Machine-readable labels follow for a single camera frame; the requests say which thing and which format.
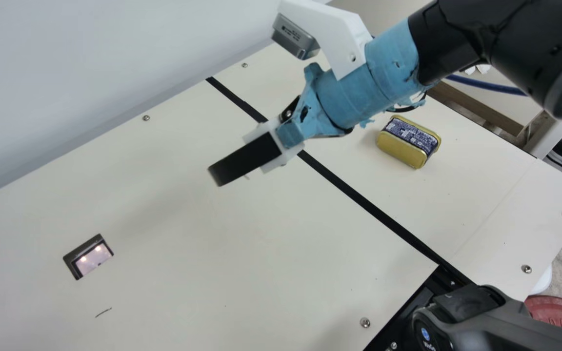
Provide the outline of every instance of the red weight plate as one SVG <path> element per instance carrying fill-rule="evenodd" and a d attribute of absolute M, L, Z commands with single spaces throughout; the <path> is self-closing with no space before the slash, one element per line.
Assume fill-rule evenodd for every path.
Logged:
<path fill-rule="evenodd" d="M 562 298 L 536 295 L 524 303 L 534 319 L 562 327 Z"/>

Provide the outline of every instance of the black stripe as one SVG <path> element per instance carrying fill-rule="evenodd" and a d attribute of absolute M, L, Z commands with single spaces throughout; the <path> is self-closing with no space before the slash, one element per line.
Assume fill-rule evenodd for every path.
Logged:
<path fill-rule="evenodd" d="M 218 82 L 216 78 L 213 77 L 207 78 L 207 82 L 209 82 L 209 84 L 211 84 L 219 92 L 225 95 L 226 98 L 228 98 L 238 107 L 240 107 L 252 119 L 256 120 L 257 122 L 266 122 L 268 120 L 256 109 L 250 106 L 247 102 L 239 98 L 236 94 L 234 94 L 231 90 L 225 87 L 222 83 Z M 337 189 L 340 189 L 342 193 L 344 193 L 346 196 L 351 198 L 351 200 L 353 200 L 355 203 L 361 206 L 361 208 L 368 211 L 369 214 L 371 214 L 379 222 L 381 222 L 386 227 L 388 227 L 391 231 L 393 231 L 397 236 L 399 236 L 399 238 L 403 239 L 406 243 L 411 245 L 414 249 L 416 249 L 421 254 L 429 258 L 431 261 L 441 265 L 444 269 L 449 271 L 449 273 L 451 273 L 453 277 L 459 280 L 459 282 L 457 282 L 458 284 L 467 285 L 472 283 L 470 278 L 463 275 L 463 273 L 461 273 L 458 269 L 453 267 L 453 265 L 448 263 L 448 261 L 444 260 L 435 251 L 433 251 L 430 247 L 428 247 L 428 245 L 424 244 L 422 240 L 419 240 L 419 238 L 417 238 L 410 231 L 408 231 L 406 228 L 404 228 L 402 225 L 396 222 L 393 218 L 391 218 L 386 213 L 381 211 L 381 209 L 379 209 L 375 204 L 372 204 L 370 200 L 363 197 L 363 195 L 361 195 L 358 191 L 356 191 L 351 186 L 349 186 L 346 182 L 341 180 L 341 178 L 339 178 L 337 175 L 331 172 L 328 168 L 326 168 L 313 156 L 308 154 L 307 151 L 304 150 L 301 151 L 299 153 L 299 157 L 301 158 L 301 160 L 305 161 L 306 164 L 312 167 L 317 173 L 319 173 L 331 184 L 333 184 Z"/>
<path fill-rule="evenodd" d="M 218 82 L 216 78 L 210 77 L 207 78 L 206 80 L 209 84 L 212 85 L 212 87 L 216 88 L 217 91 L 221 92 L 221 94 L 225 95 L 229 100 L 231 100 L 232 103 L 236 104 L 244 112 L 246 112 L 246 114 L 248 114 L 252 119 L 254 119 L 255 122 L 257 123 L 268 122 L 268 118 L 263 117 L 263 114 L 259 113 L 259 111 L 257 111 L 252 106 L 247 104 L 245 100 L 239 98 L 236 94 L 234 94 L 234 92 L 232 92 L 227 87 L 225 87 L 221 82 Z"/>

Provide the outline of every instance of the black robot arm segment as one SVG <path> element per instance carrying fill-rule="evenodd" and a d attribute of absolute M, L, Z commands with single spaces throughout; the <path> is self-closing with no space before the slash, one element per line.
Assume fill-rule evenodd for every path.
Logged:
<path fill-rule="evenodd" d="M 409 27 L 422 84 L 489 63 L 562 118 L 562 0 L 435 0 Z"/>
<path fill-rule="evenodd" d="M 413 314 L 421 351 L 562 351 L 562 328 L 534 320 L 522 302 L 468 285 Z"/>

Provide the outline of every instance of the square light fixture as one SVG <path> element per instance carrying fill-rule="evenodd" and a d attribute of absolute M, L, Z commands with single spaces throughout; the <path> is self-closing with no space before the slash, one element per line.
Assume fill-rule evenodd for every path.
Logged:
<path fill-rule="evenodd" d="M 101 234 L 97 234 L 75 250 L 66 254 L 63 259 L 73 277 L 76 280 L 80 280 L 112 256 L 114 256 L 114 253 L 107 246 L 105 239 L 103 239 Z"/>

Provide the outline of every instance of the logo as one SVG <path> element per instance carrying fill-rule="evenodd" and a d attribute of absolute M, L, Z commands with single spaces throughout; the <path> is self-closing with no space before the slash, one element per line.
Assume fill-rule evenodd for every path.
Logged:
<path fill-rule="evenodd" d="M 426 329 L 422 328 L 422 336 L 424 337 L 424 340 L 426 341 L 430 341 L 431 340 L 431 335 L 428 333 L 428 331 L 426 331 Z"/>
<path fill-rule="evenodd" d="M 435 348 L 435 346 L 429 344 L 428 342 L 423 341 L 424 343 L 424 347 L 426 347 L 427 349 L 431 350 L 431 351 L 437 351 L 437 349 Z"/>

